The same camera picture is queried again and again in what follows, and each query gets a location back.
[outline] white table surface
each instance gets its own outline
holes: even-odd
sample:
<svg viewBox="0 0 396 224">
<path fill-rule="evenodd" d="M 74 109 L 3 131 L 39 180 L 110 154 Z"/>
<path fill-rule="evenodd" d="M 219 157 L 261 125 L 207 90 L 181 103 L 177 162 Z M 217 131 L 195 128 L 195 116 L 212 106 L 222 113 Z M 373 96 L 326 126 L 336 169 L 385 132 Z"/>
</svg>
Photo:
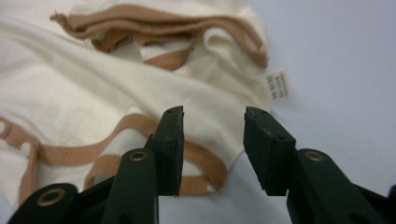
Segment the white table surface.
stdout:
<svg viewBox="0 0 396 224">
<path fill-rule="evenodd" d="M 396 1 L 254 0 L 267 22 L 270 66 L 292 97 L 273 115 L 330 155 L 349 179 L 387 195 L 396 184 Z M 0 197 L 0 223 L 12 211 Z M 160 198 L 160 222 L 290 223 L 286 198 L 267 197 L 244 153 L 222 192 Z"/>
</svg>

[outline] brass screw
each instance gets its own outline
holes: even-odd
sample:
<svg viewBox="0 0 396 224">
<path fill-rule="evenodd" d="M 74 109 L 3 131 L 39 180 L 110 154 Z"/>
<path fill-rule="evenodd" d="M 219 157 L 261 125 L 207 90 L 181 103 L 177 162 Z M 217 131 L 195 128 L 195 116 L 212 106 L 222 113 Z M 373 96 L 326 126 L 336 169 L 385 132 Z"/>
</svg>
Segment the brass screw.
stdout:
<svg viewBox="0 0 396 224">
<path fill-rule="evenodd" d="M 57 194 L 57 195 L 54 198 L 46 199 L 46 197 L 49 196 L 50 194 Z M 37 199 L 37 204 L 42 207 L 53 205 L 59 202 L 64 197 L 65 194 L 66 191 L 64 189 L 61 188 L 50 189 L 47 192 L 40 195 L 40 197 Z"/>
<path fill-rule="evenodd" d="M 131 161 L 142 161 L 147 156 L 148 156 L 148 154 L 146 152 L 137 151 L 137 152 L 132 153 L 131 156 L 129 156 L 129 159 Z"/>
<path fill-rule="evenodd" d="M 311 161 L 324 161 L 324 157 L 315 151 L 307 151 L 304 155 Z"/>
</svg>

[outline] clothing label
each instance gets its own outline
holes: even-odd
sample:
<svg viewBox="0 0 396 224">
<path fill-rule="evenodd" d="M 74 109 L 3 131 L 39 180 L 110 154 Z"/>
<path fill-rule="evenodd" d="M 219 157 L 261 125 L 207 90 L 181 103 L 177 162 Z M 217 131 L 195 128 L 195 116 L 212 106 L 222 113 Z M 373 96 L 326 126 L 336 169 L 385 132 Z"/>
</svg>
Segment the clothing label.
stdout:
<svg viewBox="0 0 396 224">
<path fill-rule="evenodd" d="M 271 100 L 290 98 L 290 80 L 285 69 L 266 74 L 265 78 Z"/>
</svg>

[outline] white garment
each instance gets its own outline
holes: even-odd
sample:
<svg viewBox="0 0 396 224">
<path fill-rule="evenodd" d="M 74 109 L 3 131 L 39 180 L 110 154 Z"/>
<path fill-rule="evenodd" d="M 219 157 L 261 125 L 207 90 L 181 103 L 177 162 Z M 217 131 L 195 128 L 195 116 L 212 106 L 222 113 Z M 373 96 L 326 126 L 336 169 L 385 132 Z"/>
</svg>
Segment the white garment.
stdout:
<svg viewBox="0 0 396 224">
<path fill-rule="evenodd" d="M 0 116 L 42 143 L 82 146 L 103 140 L 127 114 L 137 111 L 159 121 L 164 110 L 183 105 L 186 139 L 210 149 L 229 169 L 243 150 L 246 106 L 268 110 L 264 78 L 256 76 L 261 69 L 231 37 L 217 28 L 207 30 L 185 64 L 169 72 L 142 64 L 136 51 L 128 51 L 134 46 L 104 54 L 66 36 L 57 24 L 50 23 L 49 16 L 54 10 L 69 10 L 78 1 L 72 2 L 1 3 Z M 243 17 L 264 38 L 263 23 L 248 1 L 134 2 L 171 12 L 179 8 L 177 12 L 186 15 Z M 225 42 L 211 41 L 214 36 Z M 120 133 L 121 140 L 104 153 L 122 154 L 130 147 L 142 147 L 146 139 L 139 134 L 133 130 Z M 135 141 L 120 147 L 125 145 L 122 139 L 131 135 Z M 26 155 L 13 152 L 3 140 L 0 143 L 0 192 L 16 207 L 18 188 L 10 185 L 21 180 Z M 202 172 L 185 164 L 183 175 Z M 38 187 L 67 181 L 81 189 L 89 167 L 38 165 Z"/>
</svg>

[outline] tan elastic band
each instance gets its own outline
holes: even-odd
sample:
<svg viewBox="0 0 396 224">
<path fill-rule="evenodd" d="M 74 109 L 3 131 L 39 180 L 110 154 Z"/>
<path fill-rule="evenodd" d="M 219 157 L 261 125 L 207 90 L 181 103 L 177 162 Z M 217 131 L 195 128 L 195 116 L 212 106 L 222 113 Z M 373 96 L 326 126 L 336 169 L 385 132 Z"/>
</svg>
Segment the tan elastic band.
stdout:
<svg viewBox="0 0 396 224">
<path fill-rule="evenodd" d="M 0 133 L 0 138 L 4 139 L 10 146 L 21 149 L 22 144 L 29 144 L 29 154 L 26 171 L 22 176 L 20 184 L 19 204 L 22 204 L 35 191 L 35 162 L 37 161 L 37 143 L 19 125 L 13 124 L 6 119 L 0 118 L 6 127 Z"/>
<path fill-rule="evenodd" d="M 111 140 L 122 130 L 133 128 L 145 136 L 154 133 L 157 124 L 148 117 L 140 114 L 128 115 L 121 119 L 115 130 L 105 140 L 98 144 L 86 147 L 54 147 L 38 143 L 30 134 L 25 132 L 20 126 L 5 119 L 1 119 L 6 124 L 5 129 L 0 133 L 0 137 L 16 148 L 20 148 L 24 142 L 30 144 L 30 155 L 28 166 L 21 180 L 20 204 L 35 191 L 35 162 L 39 158 L 44 163 L 50 165 L 73 166 L 94 161 L 84 181 L 84 187 L 90 187 L 94 179 L 99 175 L 114 175 L 120 164 L 120 156 L 105 155 L 98 158 Z M 223 162 L 212 152 L 197 144 L 186 141 L 184 149 L 184 159 L 197 165 L 204 171 L 202 176 L 183 176 L 180 194 L 206 194 L 208 184 L 213 184 L 216 189 L 224 186 L 227 177 L 227 168 Z"/>
<path fill-rule="evenodd" d="M 135 5 L 119 5 L 91 15 L 70 15 L 68 18 L 63 14 L 50 17 L 57 21 L 64 30 L 75 38 L 90 38 L 97 33 L 105 33 L 108 30 L 128 30 L 133 34 L 159 36 L 183 36 L 201 34 L 203 30 L 211 27 L 221 27 L 229 32 L 239 46 L 247 53 L 249 58 L 258 66 L 265 68 L 268 64 L 265 46 L 254 28 L 246 21 L 226 16 L 213 17 L 185 17 L 166 13 Z M 247 37 L 256 47 L 251 47 Z M 125 36 L 104 37 L 107 49 L 115 49 L 125 41 Z"/>
<path fill-rule="evenodd" d="M 93 186 L 95 178 L 98 176 L 113 176 L 117 173 L 120 166 L 120 156 L 104 155 L 99 157 L 84 181 L 84 189 Z M 189 194 L 207 194 L 207 187 L 211 183 L 211 179 L 206 175 L 183 176 L 181 179 L 180 195 Z"/>
<path fill-rule="evenodd" d="M 38 158 L 48 165 L 74 166 L 93 162 L 105 150 L 111 140 L 125 129 L 135 129 L 149 136 L 157 129 L 157 124 L 141 114 L 127 115 L 120 120 L 114 131 L 103 141 L 85 147 L 56 147 L 42 145 Z"/>
<path fill-rule="evenodd" d="M 187 56 L 189 56 L 190 51 L 191 48 L 187 48 L 179 51 L 165 53 L 145 60 L 144 63 L 161 67 L 169 71 L 174 71 L 184 63 L 184 61 L 187 59 Z"/>
</svg>

